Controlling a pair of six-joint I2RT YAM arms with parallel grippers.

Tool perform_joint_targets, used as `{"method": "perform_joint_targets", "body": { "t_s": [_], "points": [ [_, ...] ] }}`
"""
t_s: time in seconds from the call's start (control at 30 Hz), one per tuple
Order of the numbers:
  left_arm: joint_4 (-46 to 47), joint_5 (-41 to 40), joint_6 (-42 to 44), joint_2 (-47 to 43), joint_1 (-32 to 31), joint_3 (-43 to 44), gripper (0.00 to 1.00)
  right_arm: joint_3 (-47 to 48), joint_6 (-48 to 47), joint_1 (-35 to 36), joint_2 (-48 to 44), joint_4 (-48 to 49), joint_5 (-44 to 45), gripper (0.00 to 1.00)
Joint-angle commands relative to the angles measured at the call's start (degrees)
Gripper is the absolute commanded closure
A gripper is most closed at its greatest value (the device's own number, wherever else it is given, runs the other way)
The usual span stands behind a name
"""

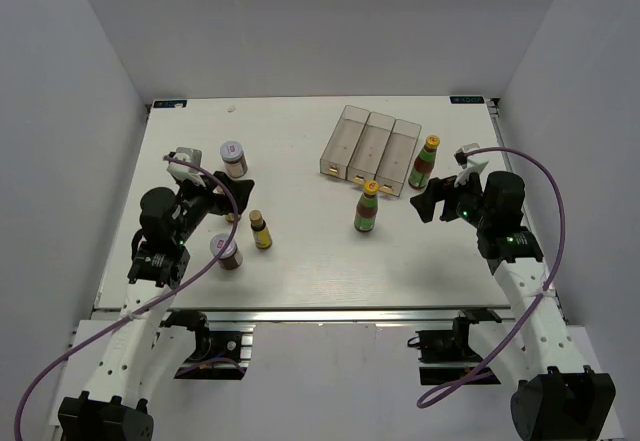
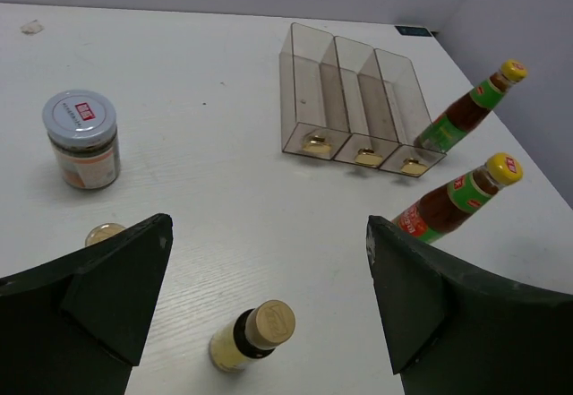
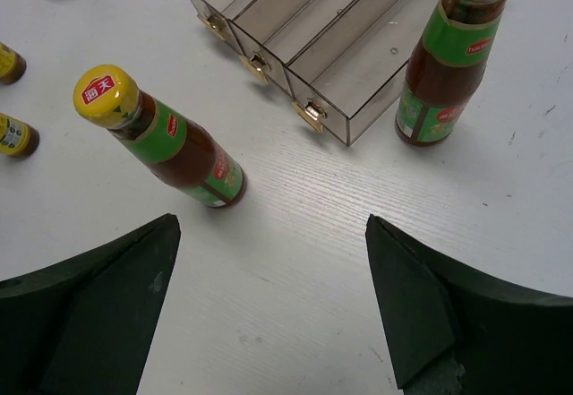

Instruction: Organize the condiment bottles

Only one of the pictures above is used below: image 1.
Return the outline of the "yellow label brown bottle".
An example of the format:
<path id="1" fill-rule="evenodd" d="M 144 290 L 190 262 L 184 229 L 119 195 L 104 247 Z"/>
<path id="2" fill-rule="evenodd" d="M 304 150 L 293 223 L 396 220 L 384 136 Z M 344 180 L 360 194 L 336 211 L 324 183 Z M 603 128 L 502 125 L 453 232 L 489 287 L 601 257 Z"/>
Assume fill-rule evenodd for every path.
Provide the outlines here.
<path id="1" fill-rule="evenodd" d="M 258 249 L 270 248 L 272 237 L 262 213 L 259 210 L 252 210 L 249 213 L 249 221 L 256 247 Z"/>

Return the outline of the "sauce jar grey lid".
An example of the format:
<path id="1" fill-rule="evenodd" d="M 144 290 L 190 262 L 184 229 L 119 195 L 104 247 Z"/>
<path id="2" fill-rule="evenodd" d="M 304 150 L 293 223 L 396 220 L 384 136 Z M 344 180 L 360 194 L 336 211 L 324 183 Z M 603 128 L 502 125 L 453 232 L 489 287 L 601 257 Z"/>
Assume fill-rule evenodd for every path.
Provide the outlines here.
<path id="1" fill-rule="evenodd" d="M 248 166 L 242 145 L 238 141 L 226 141 L 220 147 L 220 156 L 227 174 L 231 178 L 241 178 Z"/>
<path id="2" fill-rule="evenodd" d="M 235 270 L 243 262 L 242 254 L 234 240 L 229 240 L 228 234 L 215 235 L 209 244 L 211 254 L 218 259 L 223 270 Z"/>

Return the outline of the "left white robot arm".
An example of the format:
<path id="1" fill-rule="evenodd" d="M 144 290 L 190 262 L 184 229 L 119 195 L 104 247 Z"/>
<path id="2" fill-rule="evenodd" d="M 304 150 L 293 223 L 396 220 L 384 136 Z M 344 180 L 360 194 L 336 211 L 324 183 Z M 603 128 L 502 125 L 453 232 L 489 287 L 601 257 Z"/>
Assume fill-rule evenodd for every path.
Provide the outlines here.
<path id="1" fill-rule="evenodd" d="M 58 420 L 67 440 L 149 440 L 152 396 L 187 361 L 212 354 L 206 316 L 172 311 L 190 254 L 186 242 L 209 214 L 241 214 L 254 183 L 217 171 L 212 178 L 188 172 L 179 189 L 156 187 L 140 200 L 140 229 L 116 327 L 95 371 L 76 397 L 65 397 Z"/>

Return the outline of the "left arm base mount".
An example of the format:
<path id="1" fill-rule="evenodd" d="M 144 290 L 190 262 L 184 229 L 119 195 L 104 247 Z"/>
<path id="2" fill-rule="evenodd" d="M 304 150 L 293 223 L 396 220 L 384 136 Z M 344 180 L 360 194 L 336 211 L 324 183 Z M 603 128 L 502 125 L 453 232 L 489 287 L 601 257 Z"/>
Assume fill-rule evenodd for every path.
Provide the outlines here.
<path id="1" fill-rule="evenodd" d="M 194 351 L 185 359 L 174 378 L 182 380 L 242 380 L 246 368 L 241 331 L 214 330 L 207 316 L 199 311 L 173 311 L 161 328 L 185 328 L 195 342 Z"/>

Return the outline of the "chili sauce bottle yellow cap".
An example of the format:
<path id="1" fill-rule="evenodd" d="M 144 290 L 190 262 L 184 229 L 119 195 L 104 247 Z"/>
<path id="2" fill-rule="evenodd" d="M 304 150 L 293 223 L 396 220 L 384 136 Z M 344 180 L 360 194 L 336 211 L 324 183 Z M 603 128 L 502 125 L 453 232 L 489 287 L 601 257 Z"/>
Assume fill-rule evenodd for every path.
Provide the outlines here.
<path id="1" fill-rule="evenodd" d="M 378 212 L 378 191 L 377 181 L 370 180 L 364 184 L 354 218 L 354 228 L 359 232 L 369 232 L 375 226 Z"/>

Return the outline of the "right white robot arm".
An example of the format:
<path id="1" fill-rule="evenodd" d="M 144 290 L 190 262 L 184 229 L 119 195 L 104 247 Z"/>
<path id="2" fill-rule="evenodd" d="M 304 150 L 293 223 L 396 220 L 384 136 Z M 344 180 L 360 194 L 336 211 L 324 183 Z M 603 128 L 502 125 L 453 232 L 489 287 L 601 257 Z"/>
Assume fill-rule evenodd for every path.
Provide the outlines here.
<path id="1" fill-rule="evenodd" d="M 506 171 L 476 173 L 463 184 L 433 178 L 411 204 L 423 222 L 443 205 L 443 221 L 462 219 L 476 230 L 478 250 L 505 294 L 515 318 L 514 335 L 497 355 L 506 328 L 493 314 L 471 315 L 453 332 L 461 358 L 485 361 L 484 372 L 513 386 L 510 412 L 523 440 L 597 440 L 616 390 L 610 375 L 588 365 L 573 342 L 548 280 L 540 246 L 522 223 L 524 181 Z"/>

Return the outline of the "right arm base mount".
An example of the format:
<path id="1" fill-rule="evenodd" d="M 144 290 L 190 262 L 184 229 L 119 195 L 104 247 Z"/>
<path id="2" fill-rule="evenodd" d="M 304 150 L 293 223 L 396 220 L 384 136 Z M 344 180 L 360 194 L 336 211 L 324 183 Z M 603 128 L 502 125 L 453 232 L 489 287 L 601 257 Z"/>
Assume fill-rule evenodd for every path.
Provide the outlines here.
<path id="1" fill-rule="evenodd" d="M 470 373 L 482 360 L 468 343 L 469 328 L 480 322 L 501 323 L 491 309 L 465 309 L 446 329 L 419 330 L 407 341 L 407 347 L 419 352 L 419 377 L 422 386 L 456 381 Z"/>

